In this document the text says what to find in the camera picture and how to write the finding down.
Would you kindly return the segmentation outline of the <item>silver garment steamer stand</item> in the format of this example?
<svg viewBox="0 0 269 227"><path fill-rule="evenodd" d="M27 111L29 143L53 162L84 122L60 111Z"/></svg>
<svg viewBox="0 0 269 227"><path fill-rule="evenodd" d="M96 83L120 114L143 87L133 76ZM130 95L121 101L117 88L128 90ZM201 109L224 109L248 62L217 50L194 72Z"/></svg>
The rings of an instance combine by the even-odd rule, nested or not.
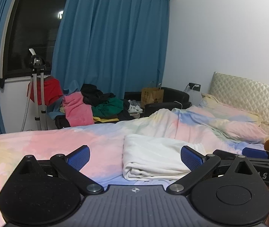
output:
<svg viewBox="0 0 269 227"><path fill-rule="evenodd" d="M21 132L25 129L25 124L27 121L27 115L29 110L30 96L33 93L33 103L35 106L36 115L34 120L36 121L36 126L39 131L42 130L41 120L44 119L45 125L44 129L48 130L47 117L46 117L46 104L44 95L44 72L46 70L46 65L44 59L37 55L33 48L29 48L31 53L30 59L30 69L31 76L29 86L27 88L27 101L25 107L25 113L23 117L23 122L21 126Z"/></svg>

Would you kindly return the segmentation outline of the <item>dark window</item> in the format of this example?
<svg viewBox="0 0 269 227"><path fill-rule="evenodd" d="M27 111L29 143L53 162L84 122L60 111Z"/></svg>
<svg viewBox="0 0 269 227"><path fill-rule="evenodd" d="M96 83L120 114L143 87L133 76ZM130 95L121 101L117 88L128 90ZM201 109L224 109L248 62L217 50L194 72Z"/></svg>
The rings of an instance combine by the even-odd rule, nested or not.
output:
<svg viewBox="0 0 269 227"><path fill-rule="evenodd" d="M43 58L50 74L66 0L15 0L5 37L3 78L31 74L30 49Z"/></svg>

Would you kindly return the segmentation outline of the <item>white garment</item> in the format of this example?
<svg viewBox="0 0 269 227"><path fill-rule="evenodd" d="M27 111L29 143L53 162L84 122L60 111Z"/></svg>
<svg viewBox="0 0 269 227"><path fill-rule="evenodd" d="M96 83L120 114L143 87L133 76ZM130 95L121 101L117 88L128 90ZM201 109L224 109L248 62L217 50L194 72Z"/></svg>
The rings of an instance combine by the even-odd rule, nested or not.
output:
<svg viewBox="0 0 269 227"><path fill-rule="evenodd" d="M190 172L181 161L183 146L206 154L202 144L131 134L124 138L123 177L126 180L178 180Z"/></svg>

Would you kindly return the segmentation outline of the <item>red garment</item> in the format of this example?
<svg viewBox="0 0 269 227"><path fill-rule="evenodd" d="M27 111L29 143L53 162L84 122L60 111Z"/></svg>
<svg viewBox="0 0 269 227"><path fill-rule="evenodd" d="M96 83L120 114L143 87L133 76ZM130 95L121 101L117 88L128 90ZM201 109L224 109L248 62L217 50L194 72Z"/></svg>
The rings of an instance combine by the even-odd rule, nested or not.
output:
<svg viewBox="0 0 269 227"><path fill-rule="evenodd" d="M63 96L62 89L60 87L59 80L55 79L53 76L49 76L44 79L44 101L46 106L50 106L60 97ZM30 99L34 102L34 92L33 87L31 88ZM37 78L37 101L38 105L42 104L41 100L41 83L40 78Z"/></svg>

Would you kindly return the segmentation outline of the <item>wall power socket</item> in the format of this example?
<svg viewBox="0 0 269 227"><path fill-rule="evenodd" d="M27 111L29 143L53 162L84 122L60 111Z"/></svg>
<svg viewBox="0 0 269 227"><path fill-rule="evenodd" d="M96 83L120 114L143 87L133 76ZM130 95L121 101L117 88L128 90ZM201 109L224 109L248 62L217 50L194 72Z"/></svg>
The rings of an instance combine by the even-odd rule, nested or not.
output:
<svg viewBox="0 0 269 227"><path fill-rule="evenodd" d="M195 84L195 83L190 82L188 84L188 86L189 86L189 89L191 89L193 91L198 91L199 92L201 90L201 85L200 84Z"/></svg>

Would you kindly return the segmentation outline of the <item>green garment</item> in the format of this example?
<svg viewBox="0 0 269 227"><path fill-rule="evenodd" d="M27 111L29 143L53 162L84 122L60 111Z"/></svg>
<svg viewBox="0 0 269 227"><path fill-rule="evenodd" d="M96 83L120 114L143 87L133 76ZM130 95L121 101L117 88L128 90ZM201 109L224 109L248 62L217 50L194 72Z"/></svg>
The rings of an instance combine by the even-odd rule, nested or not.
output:
<svg viewBox="0 0 269 227"><path fill-rule="evenodd" d="M104 103L91 107L93 117L109 118L121 113L124 109L123 101L113 97L106 100Z"/></svg>

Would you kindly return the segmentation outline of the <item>pastel pillow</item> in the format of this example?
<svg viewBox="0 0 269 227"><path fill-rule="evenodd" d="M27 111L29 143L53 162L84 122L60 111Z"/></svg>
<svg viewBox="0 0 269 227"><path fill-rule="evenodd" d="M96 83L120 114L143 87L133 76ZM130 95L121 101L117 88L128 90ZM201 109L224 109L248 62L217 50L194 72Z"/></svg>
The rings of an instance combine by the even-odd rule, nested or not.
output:
<svg viewBox="0 0 269 227"><path fill-rule="evenodd" d="M257 114L229 106L210 94L202 94L202 99L198 107L205 109L214 117L228 119L230 121L251 122L257 126L262 121Z"/></svg>

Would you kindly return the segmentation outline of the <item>quilted cream headboard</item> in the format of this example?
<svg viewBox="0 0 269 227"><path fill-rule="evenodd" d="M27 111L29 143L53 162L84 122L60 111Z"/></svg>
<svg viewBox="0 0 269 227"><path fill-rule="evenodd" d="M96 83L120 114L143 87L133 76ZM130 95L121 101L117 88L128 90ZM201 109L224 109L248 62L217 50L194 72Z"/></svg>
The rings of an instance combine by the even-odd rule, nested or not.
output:
<svg viewBox="0 0 269 227"><path fill-rule="evenodd" d="M269 85L214 72L209 94L229 106L257 114L260 127L269 134Z"/></svg>

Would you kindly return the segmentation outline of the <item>black sofa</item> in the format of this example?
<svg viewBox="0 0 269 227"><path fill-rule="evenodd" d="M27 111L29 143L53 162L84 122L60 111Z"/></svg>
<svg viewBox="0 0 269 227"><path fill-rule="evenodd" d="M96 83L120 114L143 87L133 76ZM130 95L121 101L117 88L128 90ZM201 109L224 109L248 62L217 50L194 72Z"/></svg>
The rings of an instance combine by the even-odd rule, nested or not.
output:
<svg viewBox="0 0 269 227"><path fill-rule="evenodd" d="M189 94L168 87L143 88L141 91L125 92L124 99L142 109L140 117L148 117L160 109L187 109L191 106Z"/></svg>

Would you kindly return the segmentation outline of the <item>black garment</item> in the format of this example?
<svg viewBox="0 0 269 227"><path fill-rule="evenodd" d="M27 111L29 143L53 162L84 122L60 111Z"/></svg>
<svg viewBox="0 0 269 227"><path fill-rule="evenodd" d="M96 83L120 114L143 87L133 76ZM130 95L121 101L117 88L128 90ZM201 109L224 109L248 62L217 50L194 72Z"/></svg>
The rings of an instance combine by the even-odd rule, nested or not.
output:
<svg viewBox="0 0 269 227"><path fill-rule="evenodd" d="M83 103L93 107L103 104L109 99L115 97L113 93L103 93L92 84L83 84L80 92L83 96Z"/></svg>

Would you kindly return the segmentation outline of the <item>pink garment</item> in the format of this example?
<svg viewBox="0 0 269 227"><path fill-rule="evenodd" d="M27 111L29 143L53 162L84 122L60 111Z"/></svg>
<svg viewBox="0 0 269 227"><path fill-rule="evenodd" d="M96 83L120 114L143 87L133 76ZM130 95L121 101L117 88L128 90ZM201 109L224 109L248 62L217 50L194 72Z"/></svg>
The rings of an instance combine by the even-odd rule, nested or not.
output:
<svg viewBox="0 0 269 227"><path fill-rule="evenodd" d="M83 103L81 92L65 95L62 100L66 119L71 127L94 124L91 105Z"/></svg>

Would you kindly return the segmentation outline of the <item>pastel bed duvet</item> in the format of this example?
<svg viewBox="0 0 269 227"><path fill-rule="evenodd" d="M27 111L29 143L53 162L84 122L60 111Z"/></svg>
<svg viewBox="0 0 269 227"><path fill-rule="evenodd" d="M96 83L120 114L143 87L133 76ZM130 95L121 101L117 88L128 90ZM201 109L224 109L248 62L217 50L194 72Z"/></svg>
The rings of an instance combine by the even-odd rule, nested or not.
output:
<svg viewBox="0 0 269 227"><path fill-rule="evenodd" d="M251 122L214 117L203 108L162 109L150 117L93 124L61 130L26 131L0 135L0 190L20 160L28 154L49 159L68 154L82 145L90 149L90 160L82 173L106 187L109 184L162 184L174 180L126 180L123 177L123 146L127 135L163 137L202 144L206 154L225 150L240 154L246 147L262 149L269 134ZM4 225L0 214L0 226Z"/></svg>

